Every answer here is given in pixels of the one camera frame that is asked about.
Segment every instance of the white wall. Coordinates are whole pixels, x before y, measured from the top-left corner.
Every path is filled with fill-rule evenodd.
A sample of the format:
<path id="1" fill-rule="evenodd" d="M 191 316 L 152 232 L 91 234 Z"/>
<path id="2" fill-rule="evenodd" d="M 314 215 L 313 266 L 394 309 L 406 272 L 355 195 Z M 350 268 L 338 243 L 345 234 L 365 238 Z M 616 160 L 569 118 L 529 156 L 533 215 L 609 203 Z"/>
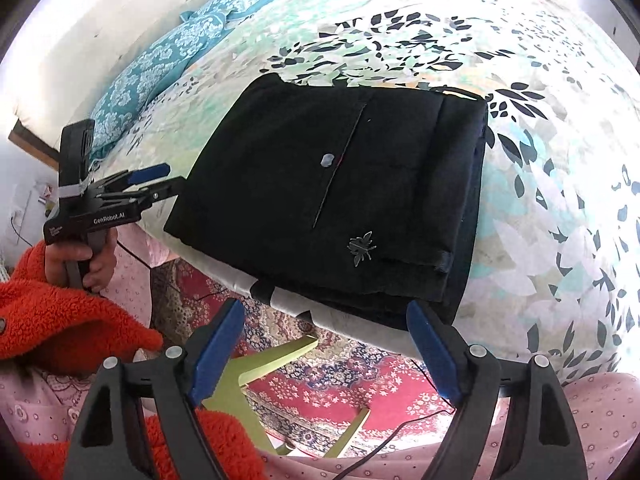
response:
<path id="1" fill-rule="evenodd" d="M 640 57 L 640 44 L 610 0 L 560 0 L 576 7 L 596 22 L 635 66 Z"/>
<path id="2" fill-rule="evenodd" d="M 56 184 L 57 181 L 55 171 L 0 136 L 0 250 L 7 266 L 13 267 L 28 248 L 11 229 L 12 209 L 14 206 L 25 209 L 20 230 L 22 237 L 32 244 L 41 240 L 46 218 L 44 206 L 38 203 L 38 193 L 33 187 L 37 182 Z"/>
<path id="3" fill-rule="evenodd" d="M 40 0 L 33 9 L 0 63 L 0 137 L 15 124 L 20 96 L 34 110 L 49 106 L 39 84 L 42 59 L 98 1 Z"/>

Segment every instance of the bed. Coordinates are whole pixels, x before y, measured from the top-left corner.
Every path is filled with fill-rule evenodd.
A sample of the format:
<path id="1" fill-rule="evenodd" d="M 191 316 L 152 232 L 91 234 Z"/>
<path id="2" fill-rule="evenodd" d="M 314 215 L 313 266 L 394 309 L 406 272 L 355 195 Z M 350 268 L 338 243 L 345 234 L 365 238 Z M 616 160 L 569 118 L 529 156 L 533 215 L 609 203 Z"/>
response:
<path id="1" fill-rule="evenodd" d="M 492 135 L 454 325 L 499 358 L 546 354 L 563 383 L 640 372 L 640 77 L 586 15 L 554 0 L 273 0 L 149 102 L 96 176 L 160 162 L 187 176 L 242 90 L 269 72 L 485 96 Z M 172 205 L 146 212 L 143 229 L 248 296 L 254 278 L 163 231 Z M 405 332 L 284 290 L 271 305 L 417 356 Z"/>

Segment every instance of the green chair leg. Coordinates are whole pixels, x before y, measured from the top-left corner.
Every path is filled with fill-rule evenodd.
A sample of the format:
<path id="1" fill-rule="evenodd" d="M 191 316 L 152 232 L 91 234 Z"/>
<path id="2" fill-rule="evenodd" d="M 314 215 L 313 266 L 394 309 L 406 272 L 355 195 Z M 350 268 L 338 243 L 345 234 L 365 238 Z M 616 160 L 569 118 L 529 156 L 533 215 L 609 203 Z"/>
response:
<path id="1" fill-rule="evenodd" d="M 316 346 L 318 346 L 318 340 L 305 335 L 295 341 L 257 354 L 230 359 L 213 395 L 203 400 L 202 405 L 208 410 L 233 415 L 240 421 L 257 448 L 275 454 L 276 450 L 264 432 L 258 416 L 246 400 L 241 386 L 295 361 Z"/>
<path id="2" fill-rule="evenodd" d="M 285 442 L 284 444 L 281 444 L 280 446 L 278 446 L 276 448 L 276 454 L 278 454 L 280 456 L 287 456 L 294 449 L 296 449 L 296 448 L 293 447 L 291 444 L 288 444 L 287 442 Z"/>
<path id="3" fill-rule="evenodd" d="M 353 439 L 356 437 L 358 432 L 364 426 L 364 423 L 369 418 L 369 408 L 362 408 L 358 416 L 354 419 L 354 421 L 349 425 L 347 430 L 340 436 L 338 440 L 335 441 L 335 444 L 331 446 L 331 449 L 324 454 L 325 458 L 340 458 L 347 451 Z"/>
<path id="4" fill-rule="evenodd" d="M 233 383 L 230 380 L 223 381 L 221 378 L 213 396 L 203 400 L 202 405 L 213 412 L 233 415 L 240 421 L 255 447 L 268 453 L 276 452 L 271 440 L 264 432 L 260 419 L 238 386 L 238 380 Z"/>
<path id="5" fill-rule="evenodd" d="M 305 335 L 295 341 L 263 350 L 257 354 L 231 359 L 225 367 L 224 373 L 237 375 L 238 384 L 245 386 L 295 361 L 316 346 L 318 346 L 318 339 Z"/>

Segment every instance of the red patterned carpet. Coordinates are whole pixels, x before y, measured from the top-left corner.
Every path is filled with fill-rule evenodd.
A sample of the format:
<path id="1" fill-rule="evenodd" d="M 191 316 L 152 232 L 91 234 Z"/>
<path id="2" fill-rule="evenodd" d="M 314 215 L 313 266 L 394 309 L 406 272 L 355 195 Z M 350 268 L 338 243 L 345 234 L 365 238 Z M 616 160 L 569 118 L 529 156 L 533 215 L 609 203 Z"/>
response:
<path id="1" fill-rule="evenodd" d="M 226 298 L 238 297 L 182 260 L 154 270 L 152 289 L 152 322 L 171 344 L 184 342 L 194 328 L 207 323 Z M 247 316 L 238 355 L 305 334 L 319 339 L 316 349 L 254 381 L 246 391 L 268 432 L 292 441 L 302 451 L 322 456 L 363 406 L 371 414 L 350 455 L 369 452 L 406 420 L 447 408 L 409 359 L 316 328 L 257 301 L 240 299 Z M 439 442 L 449 423 L 450 416 L 444 414 L 412 424 L 387 450 Z"/>

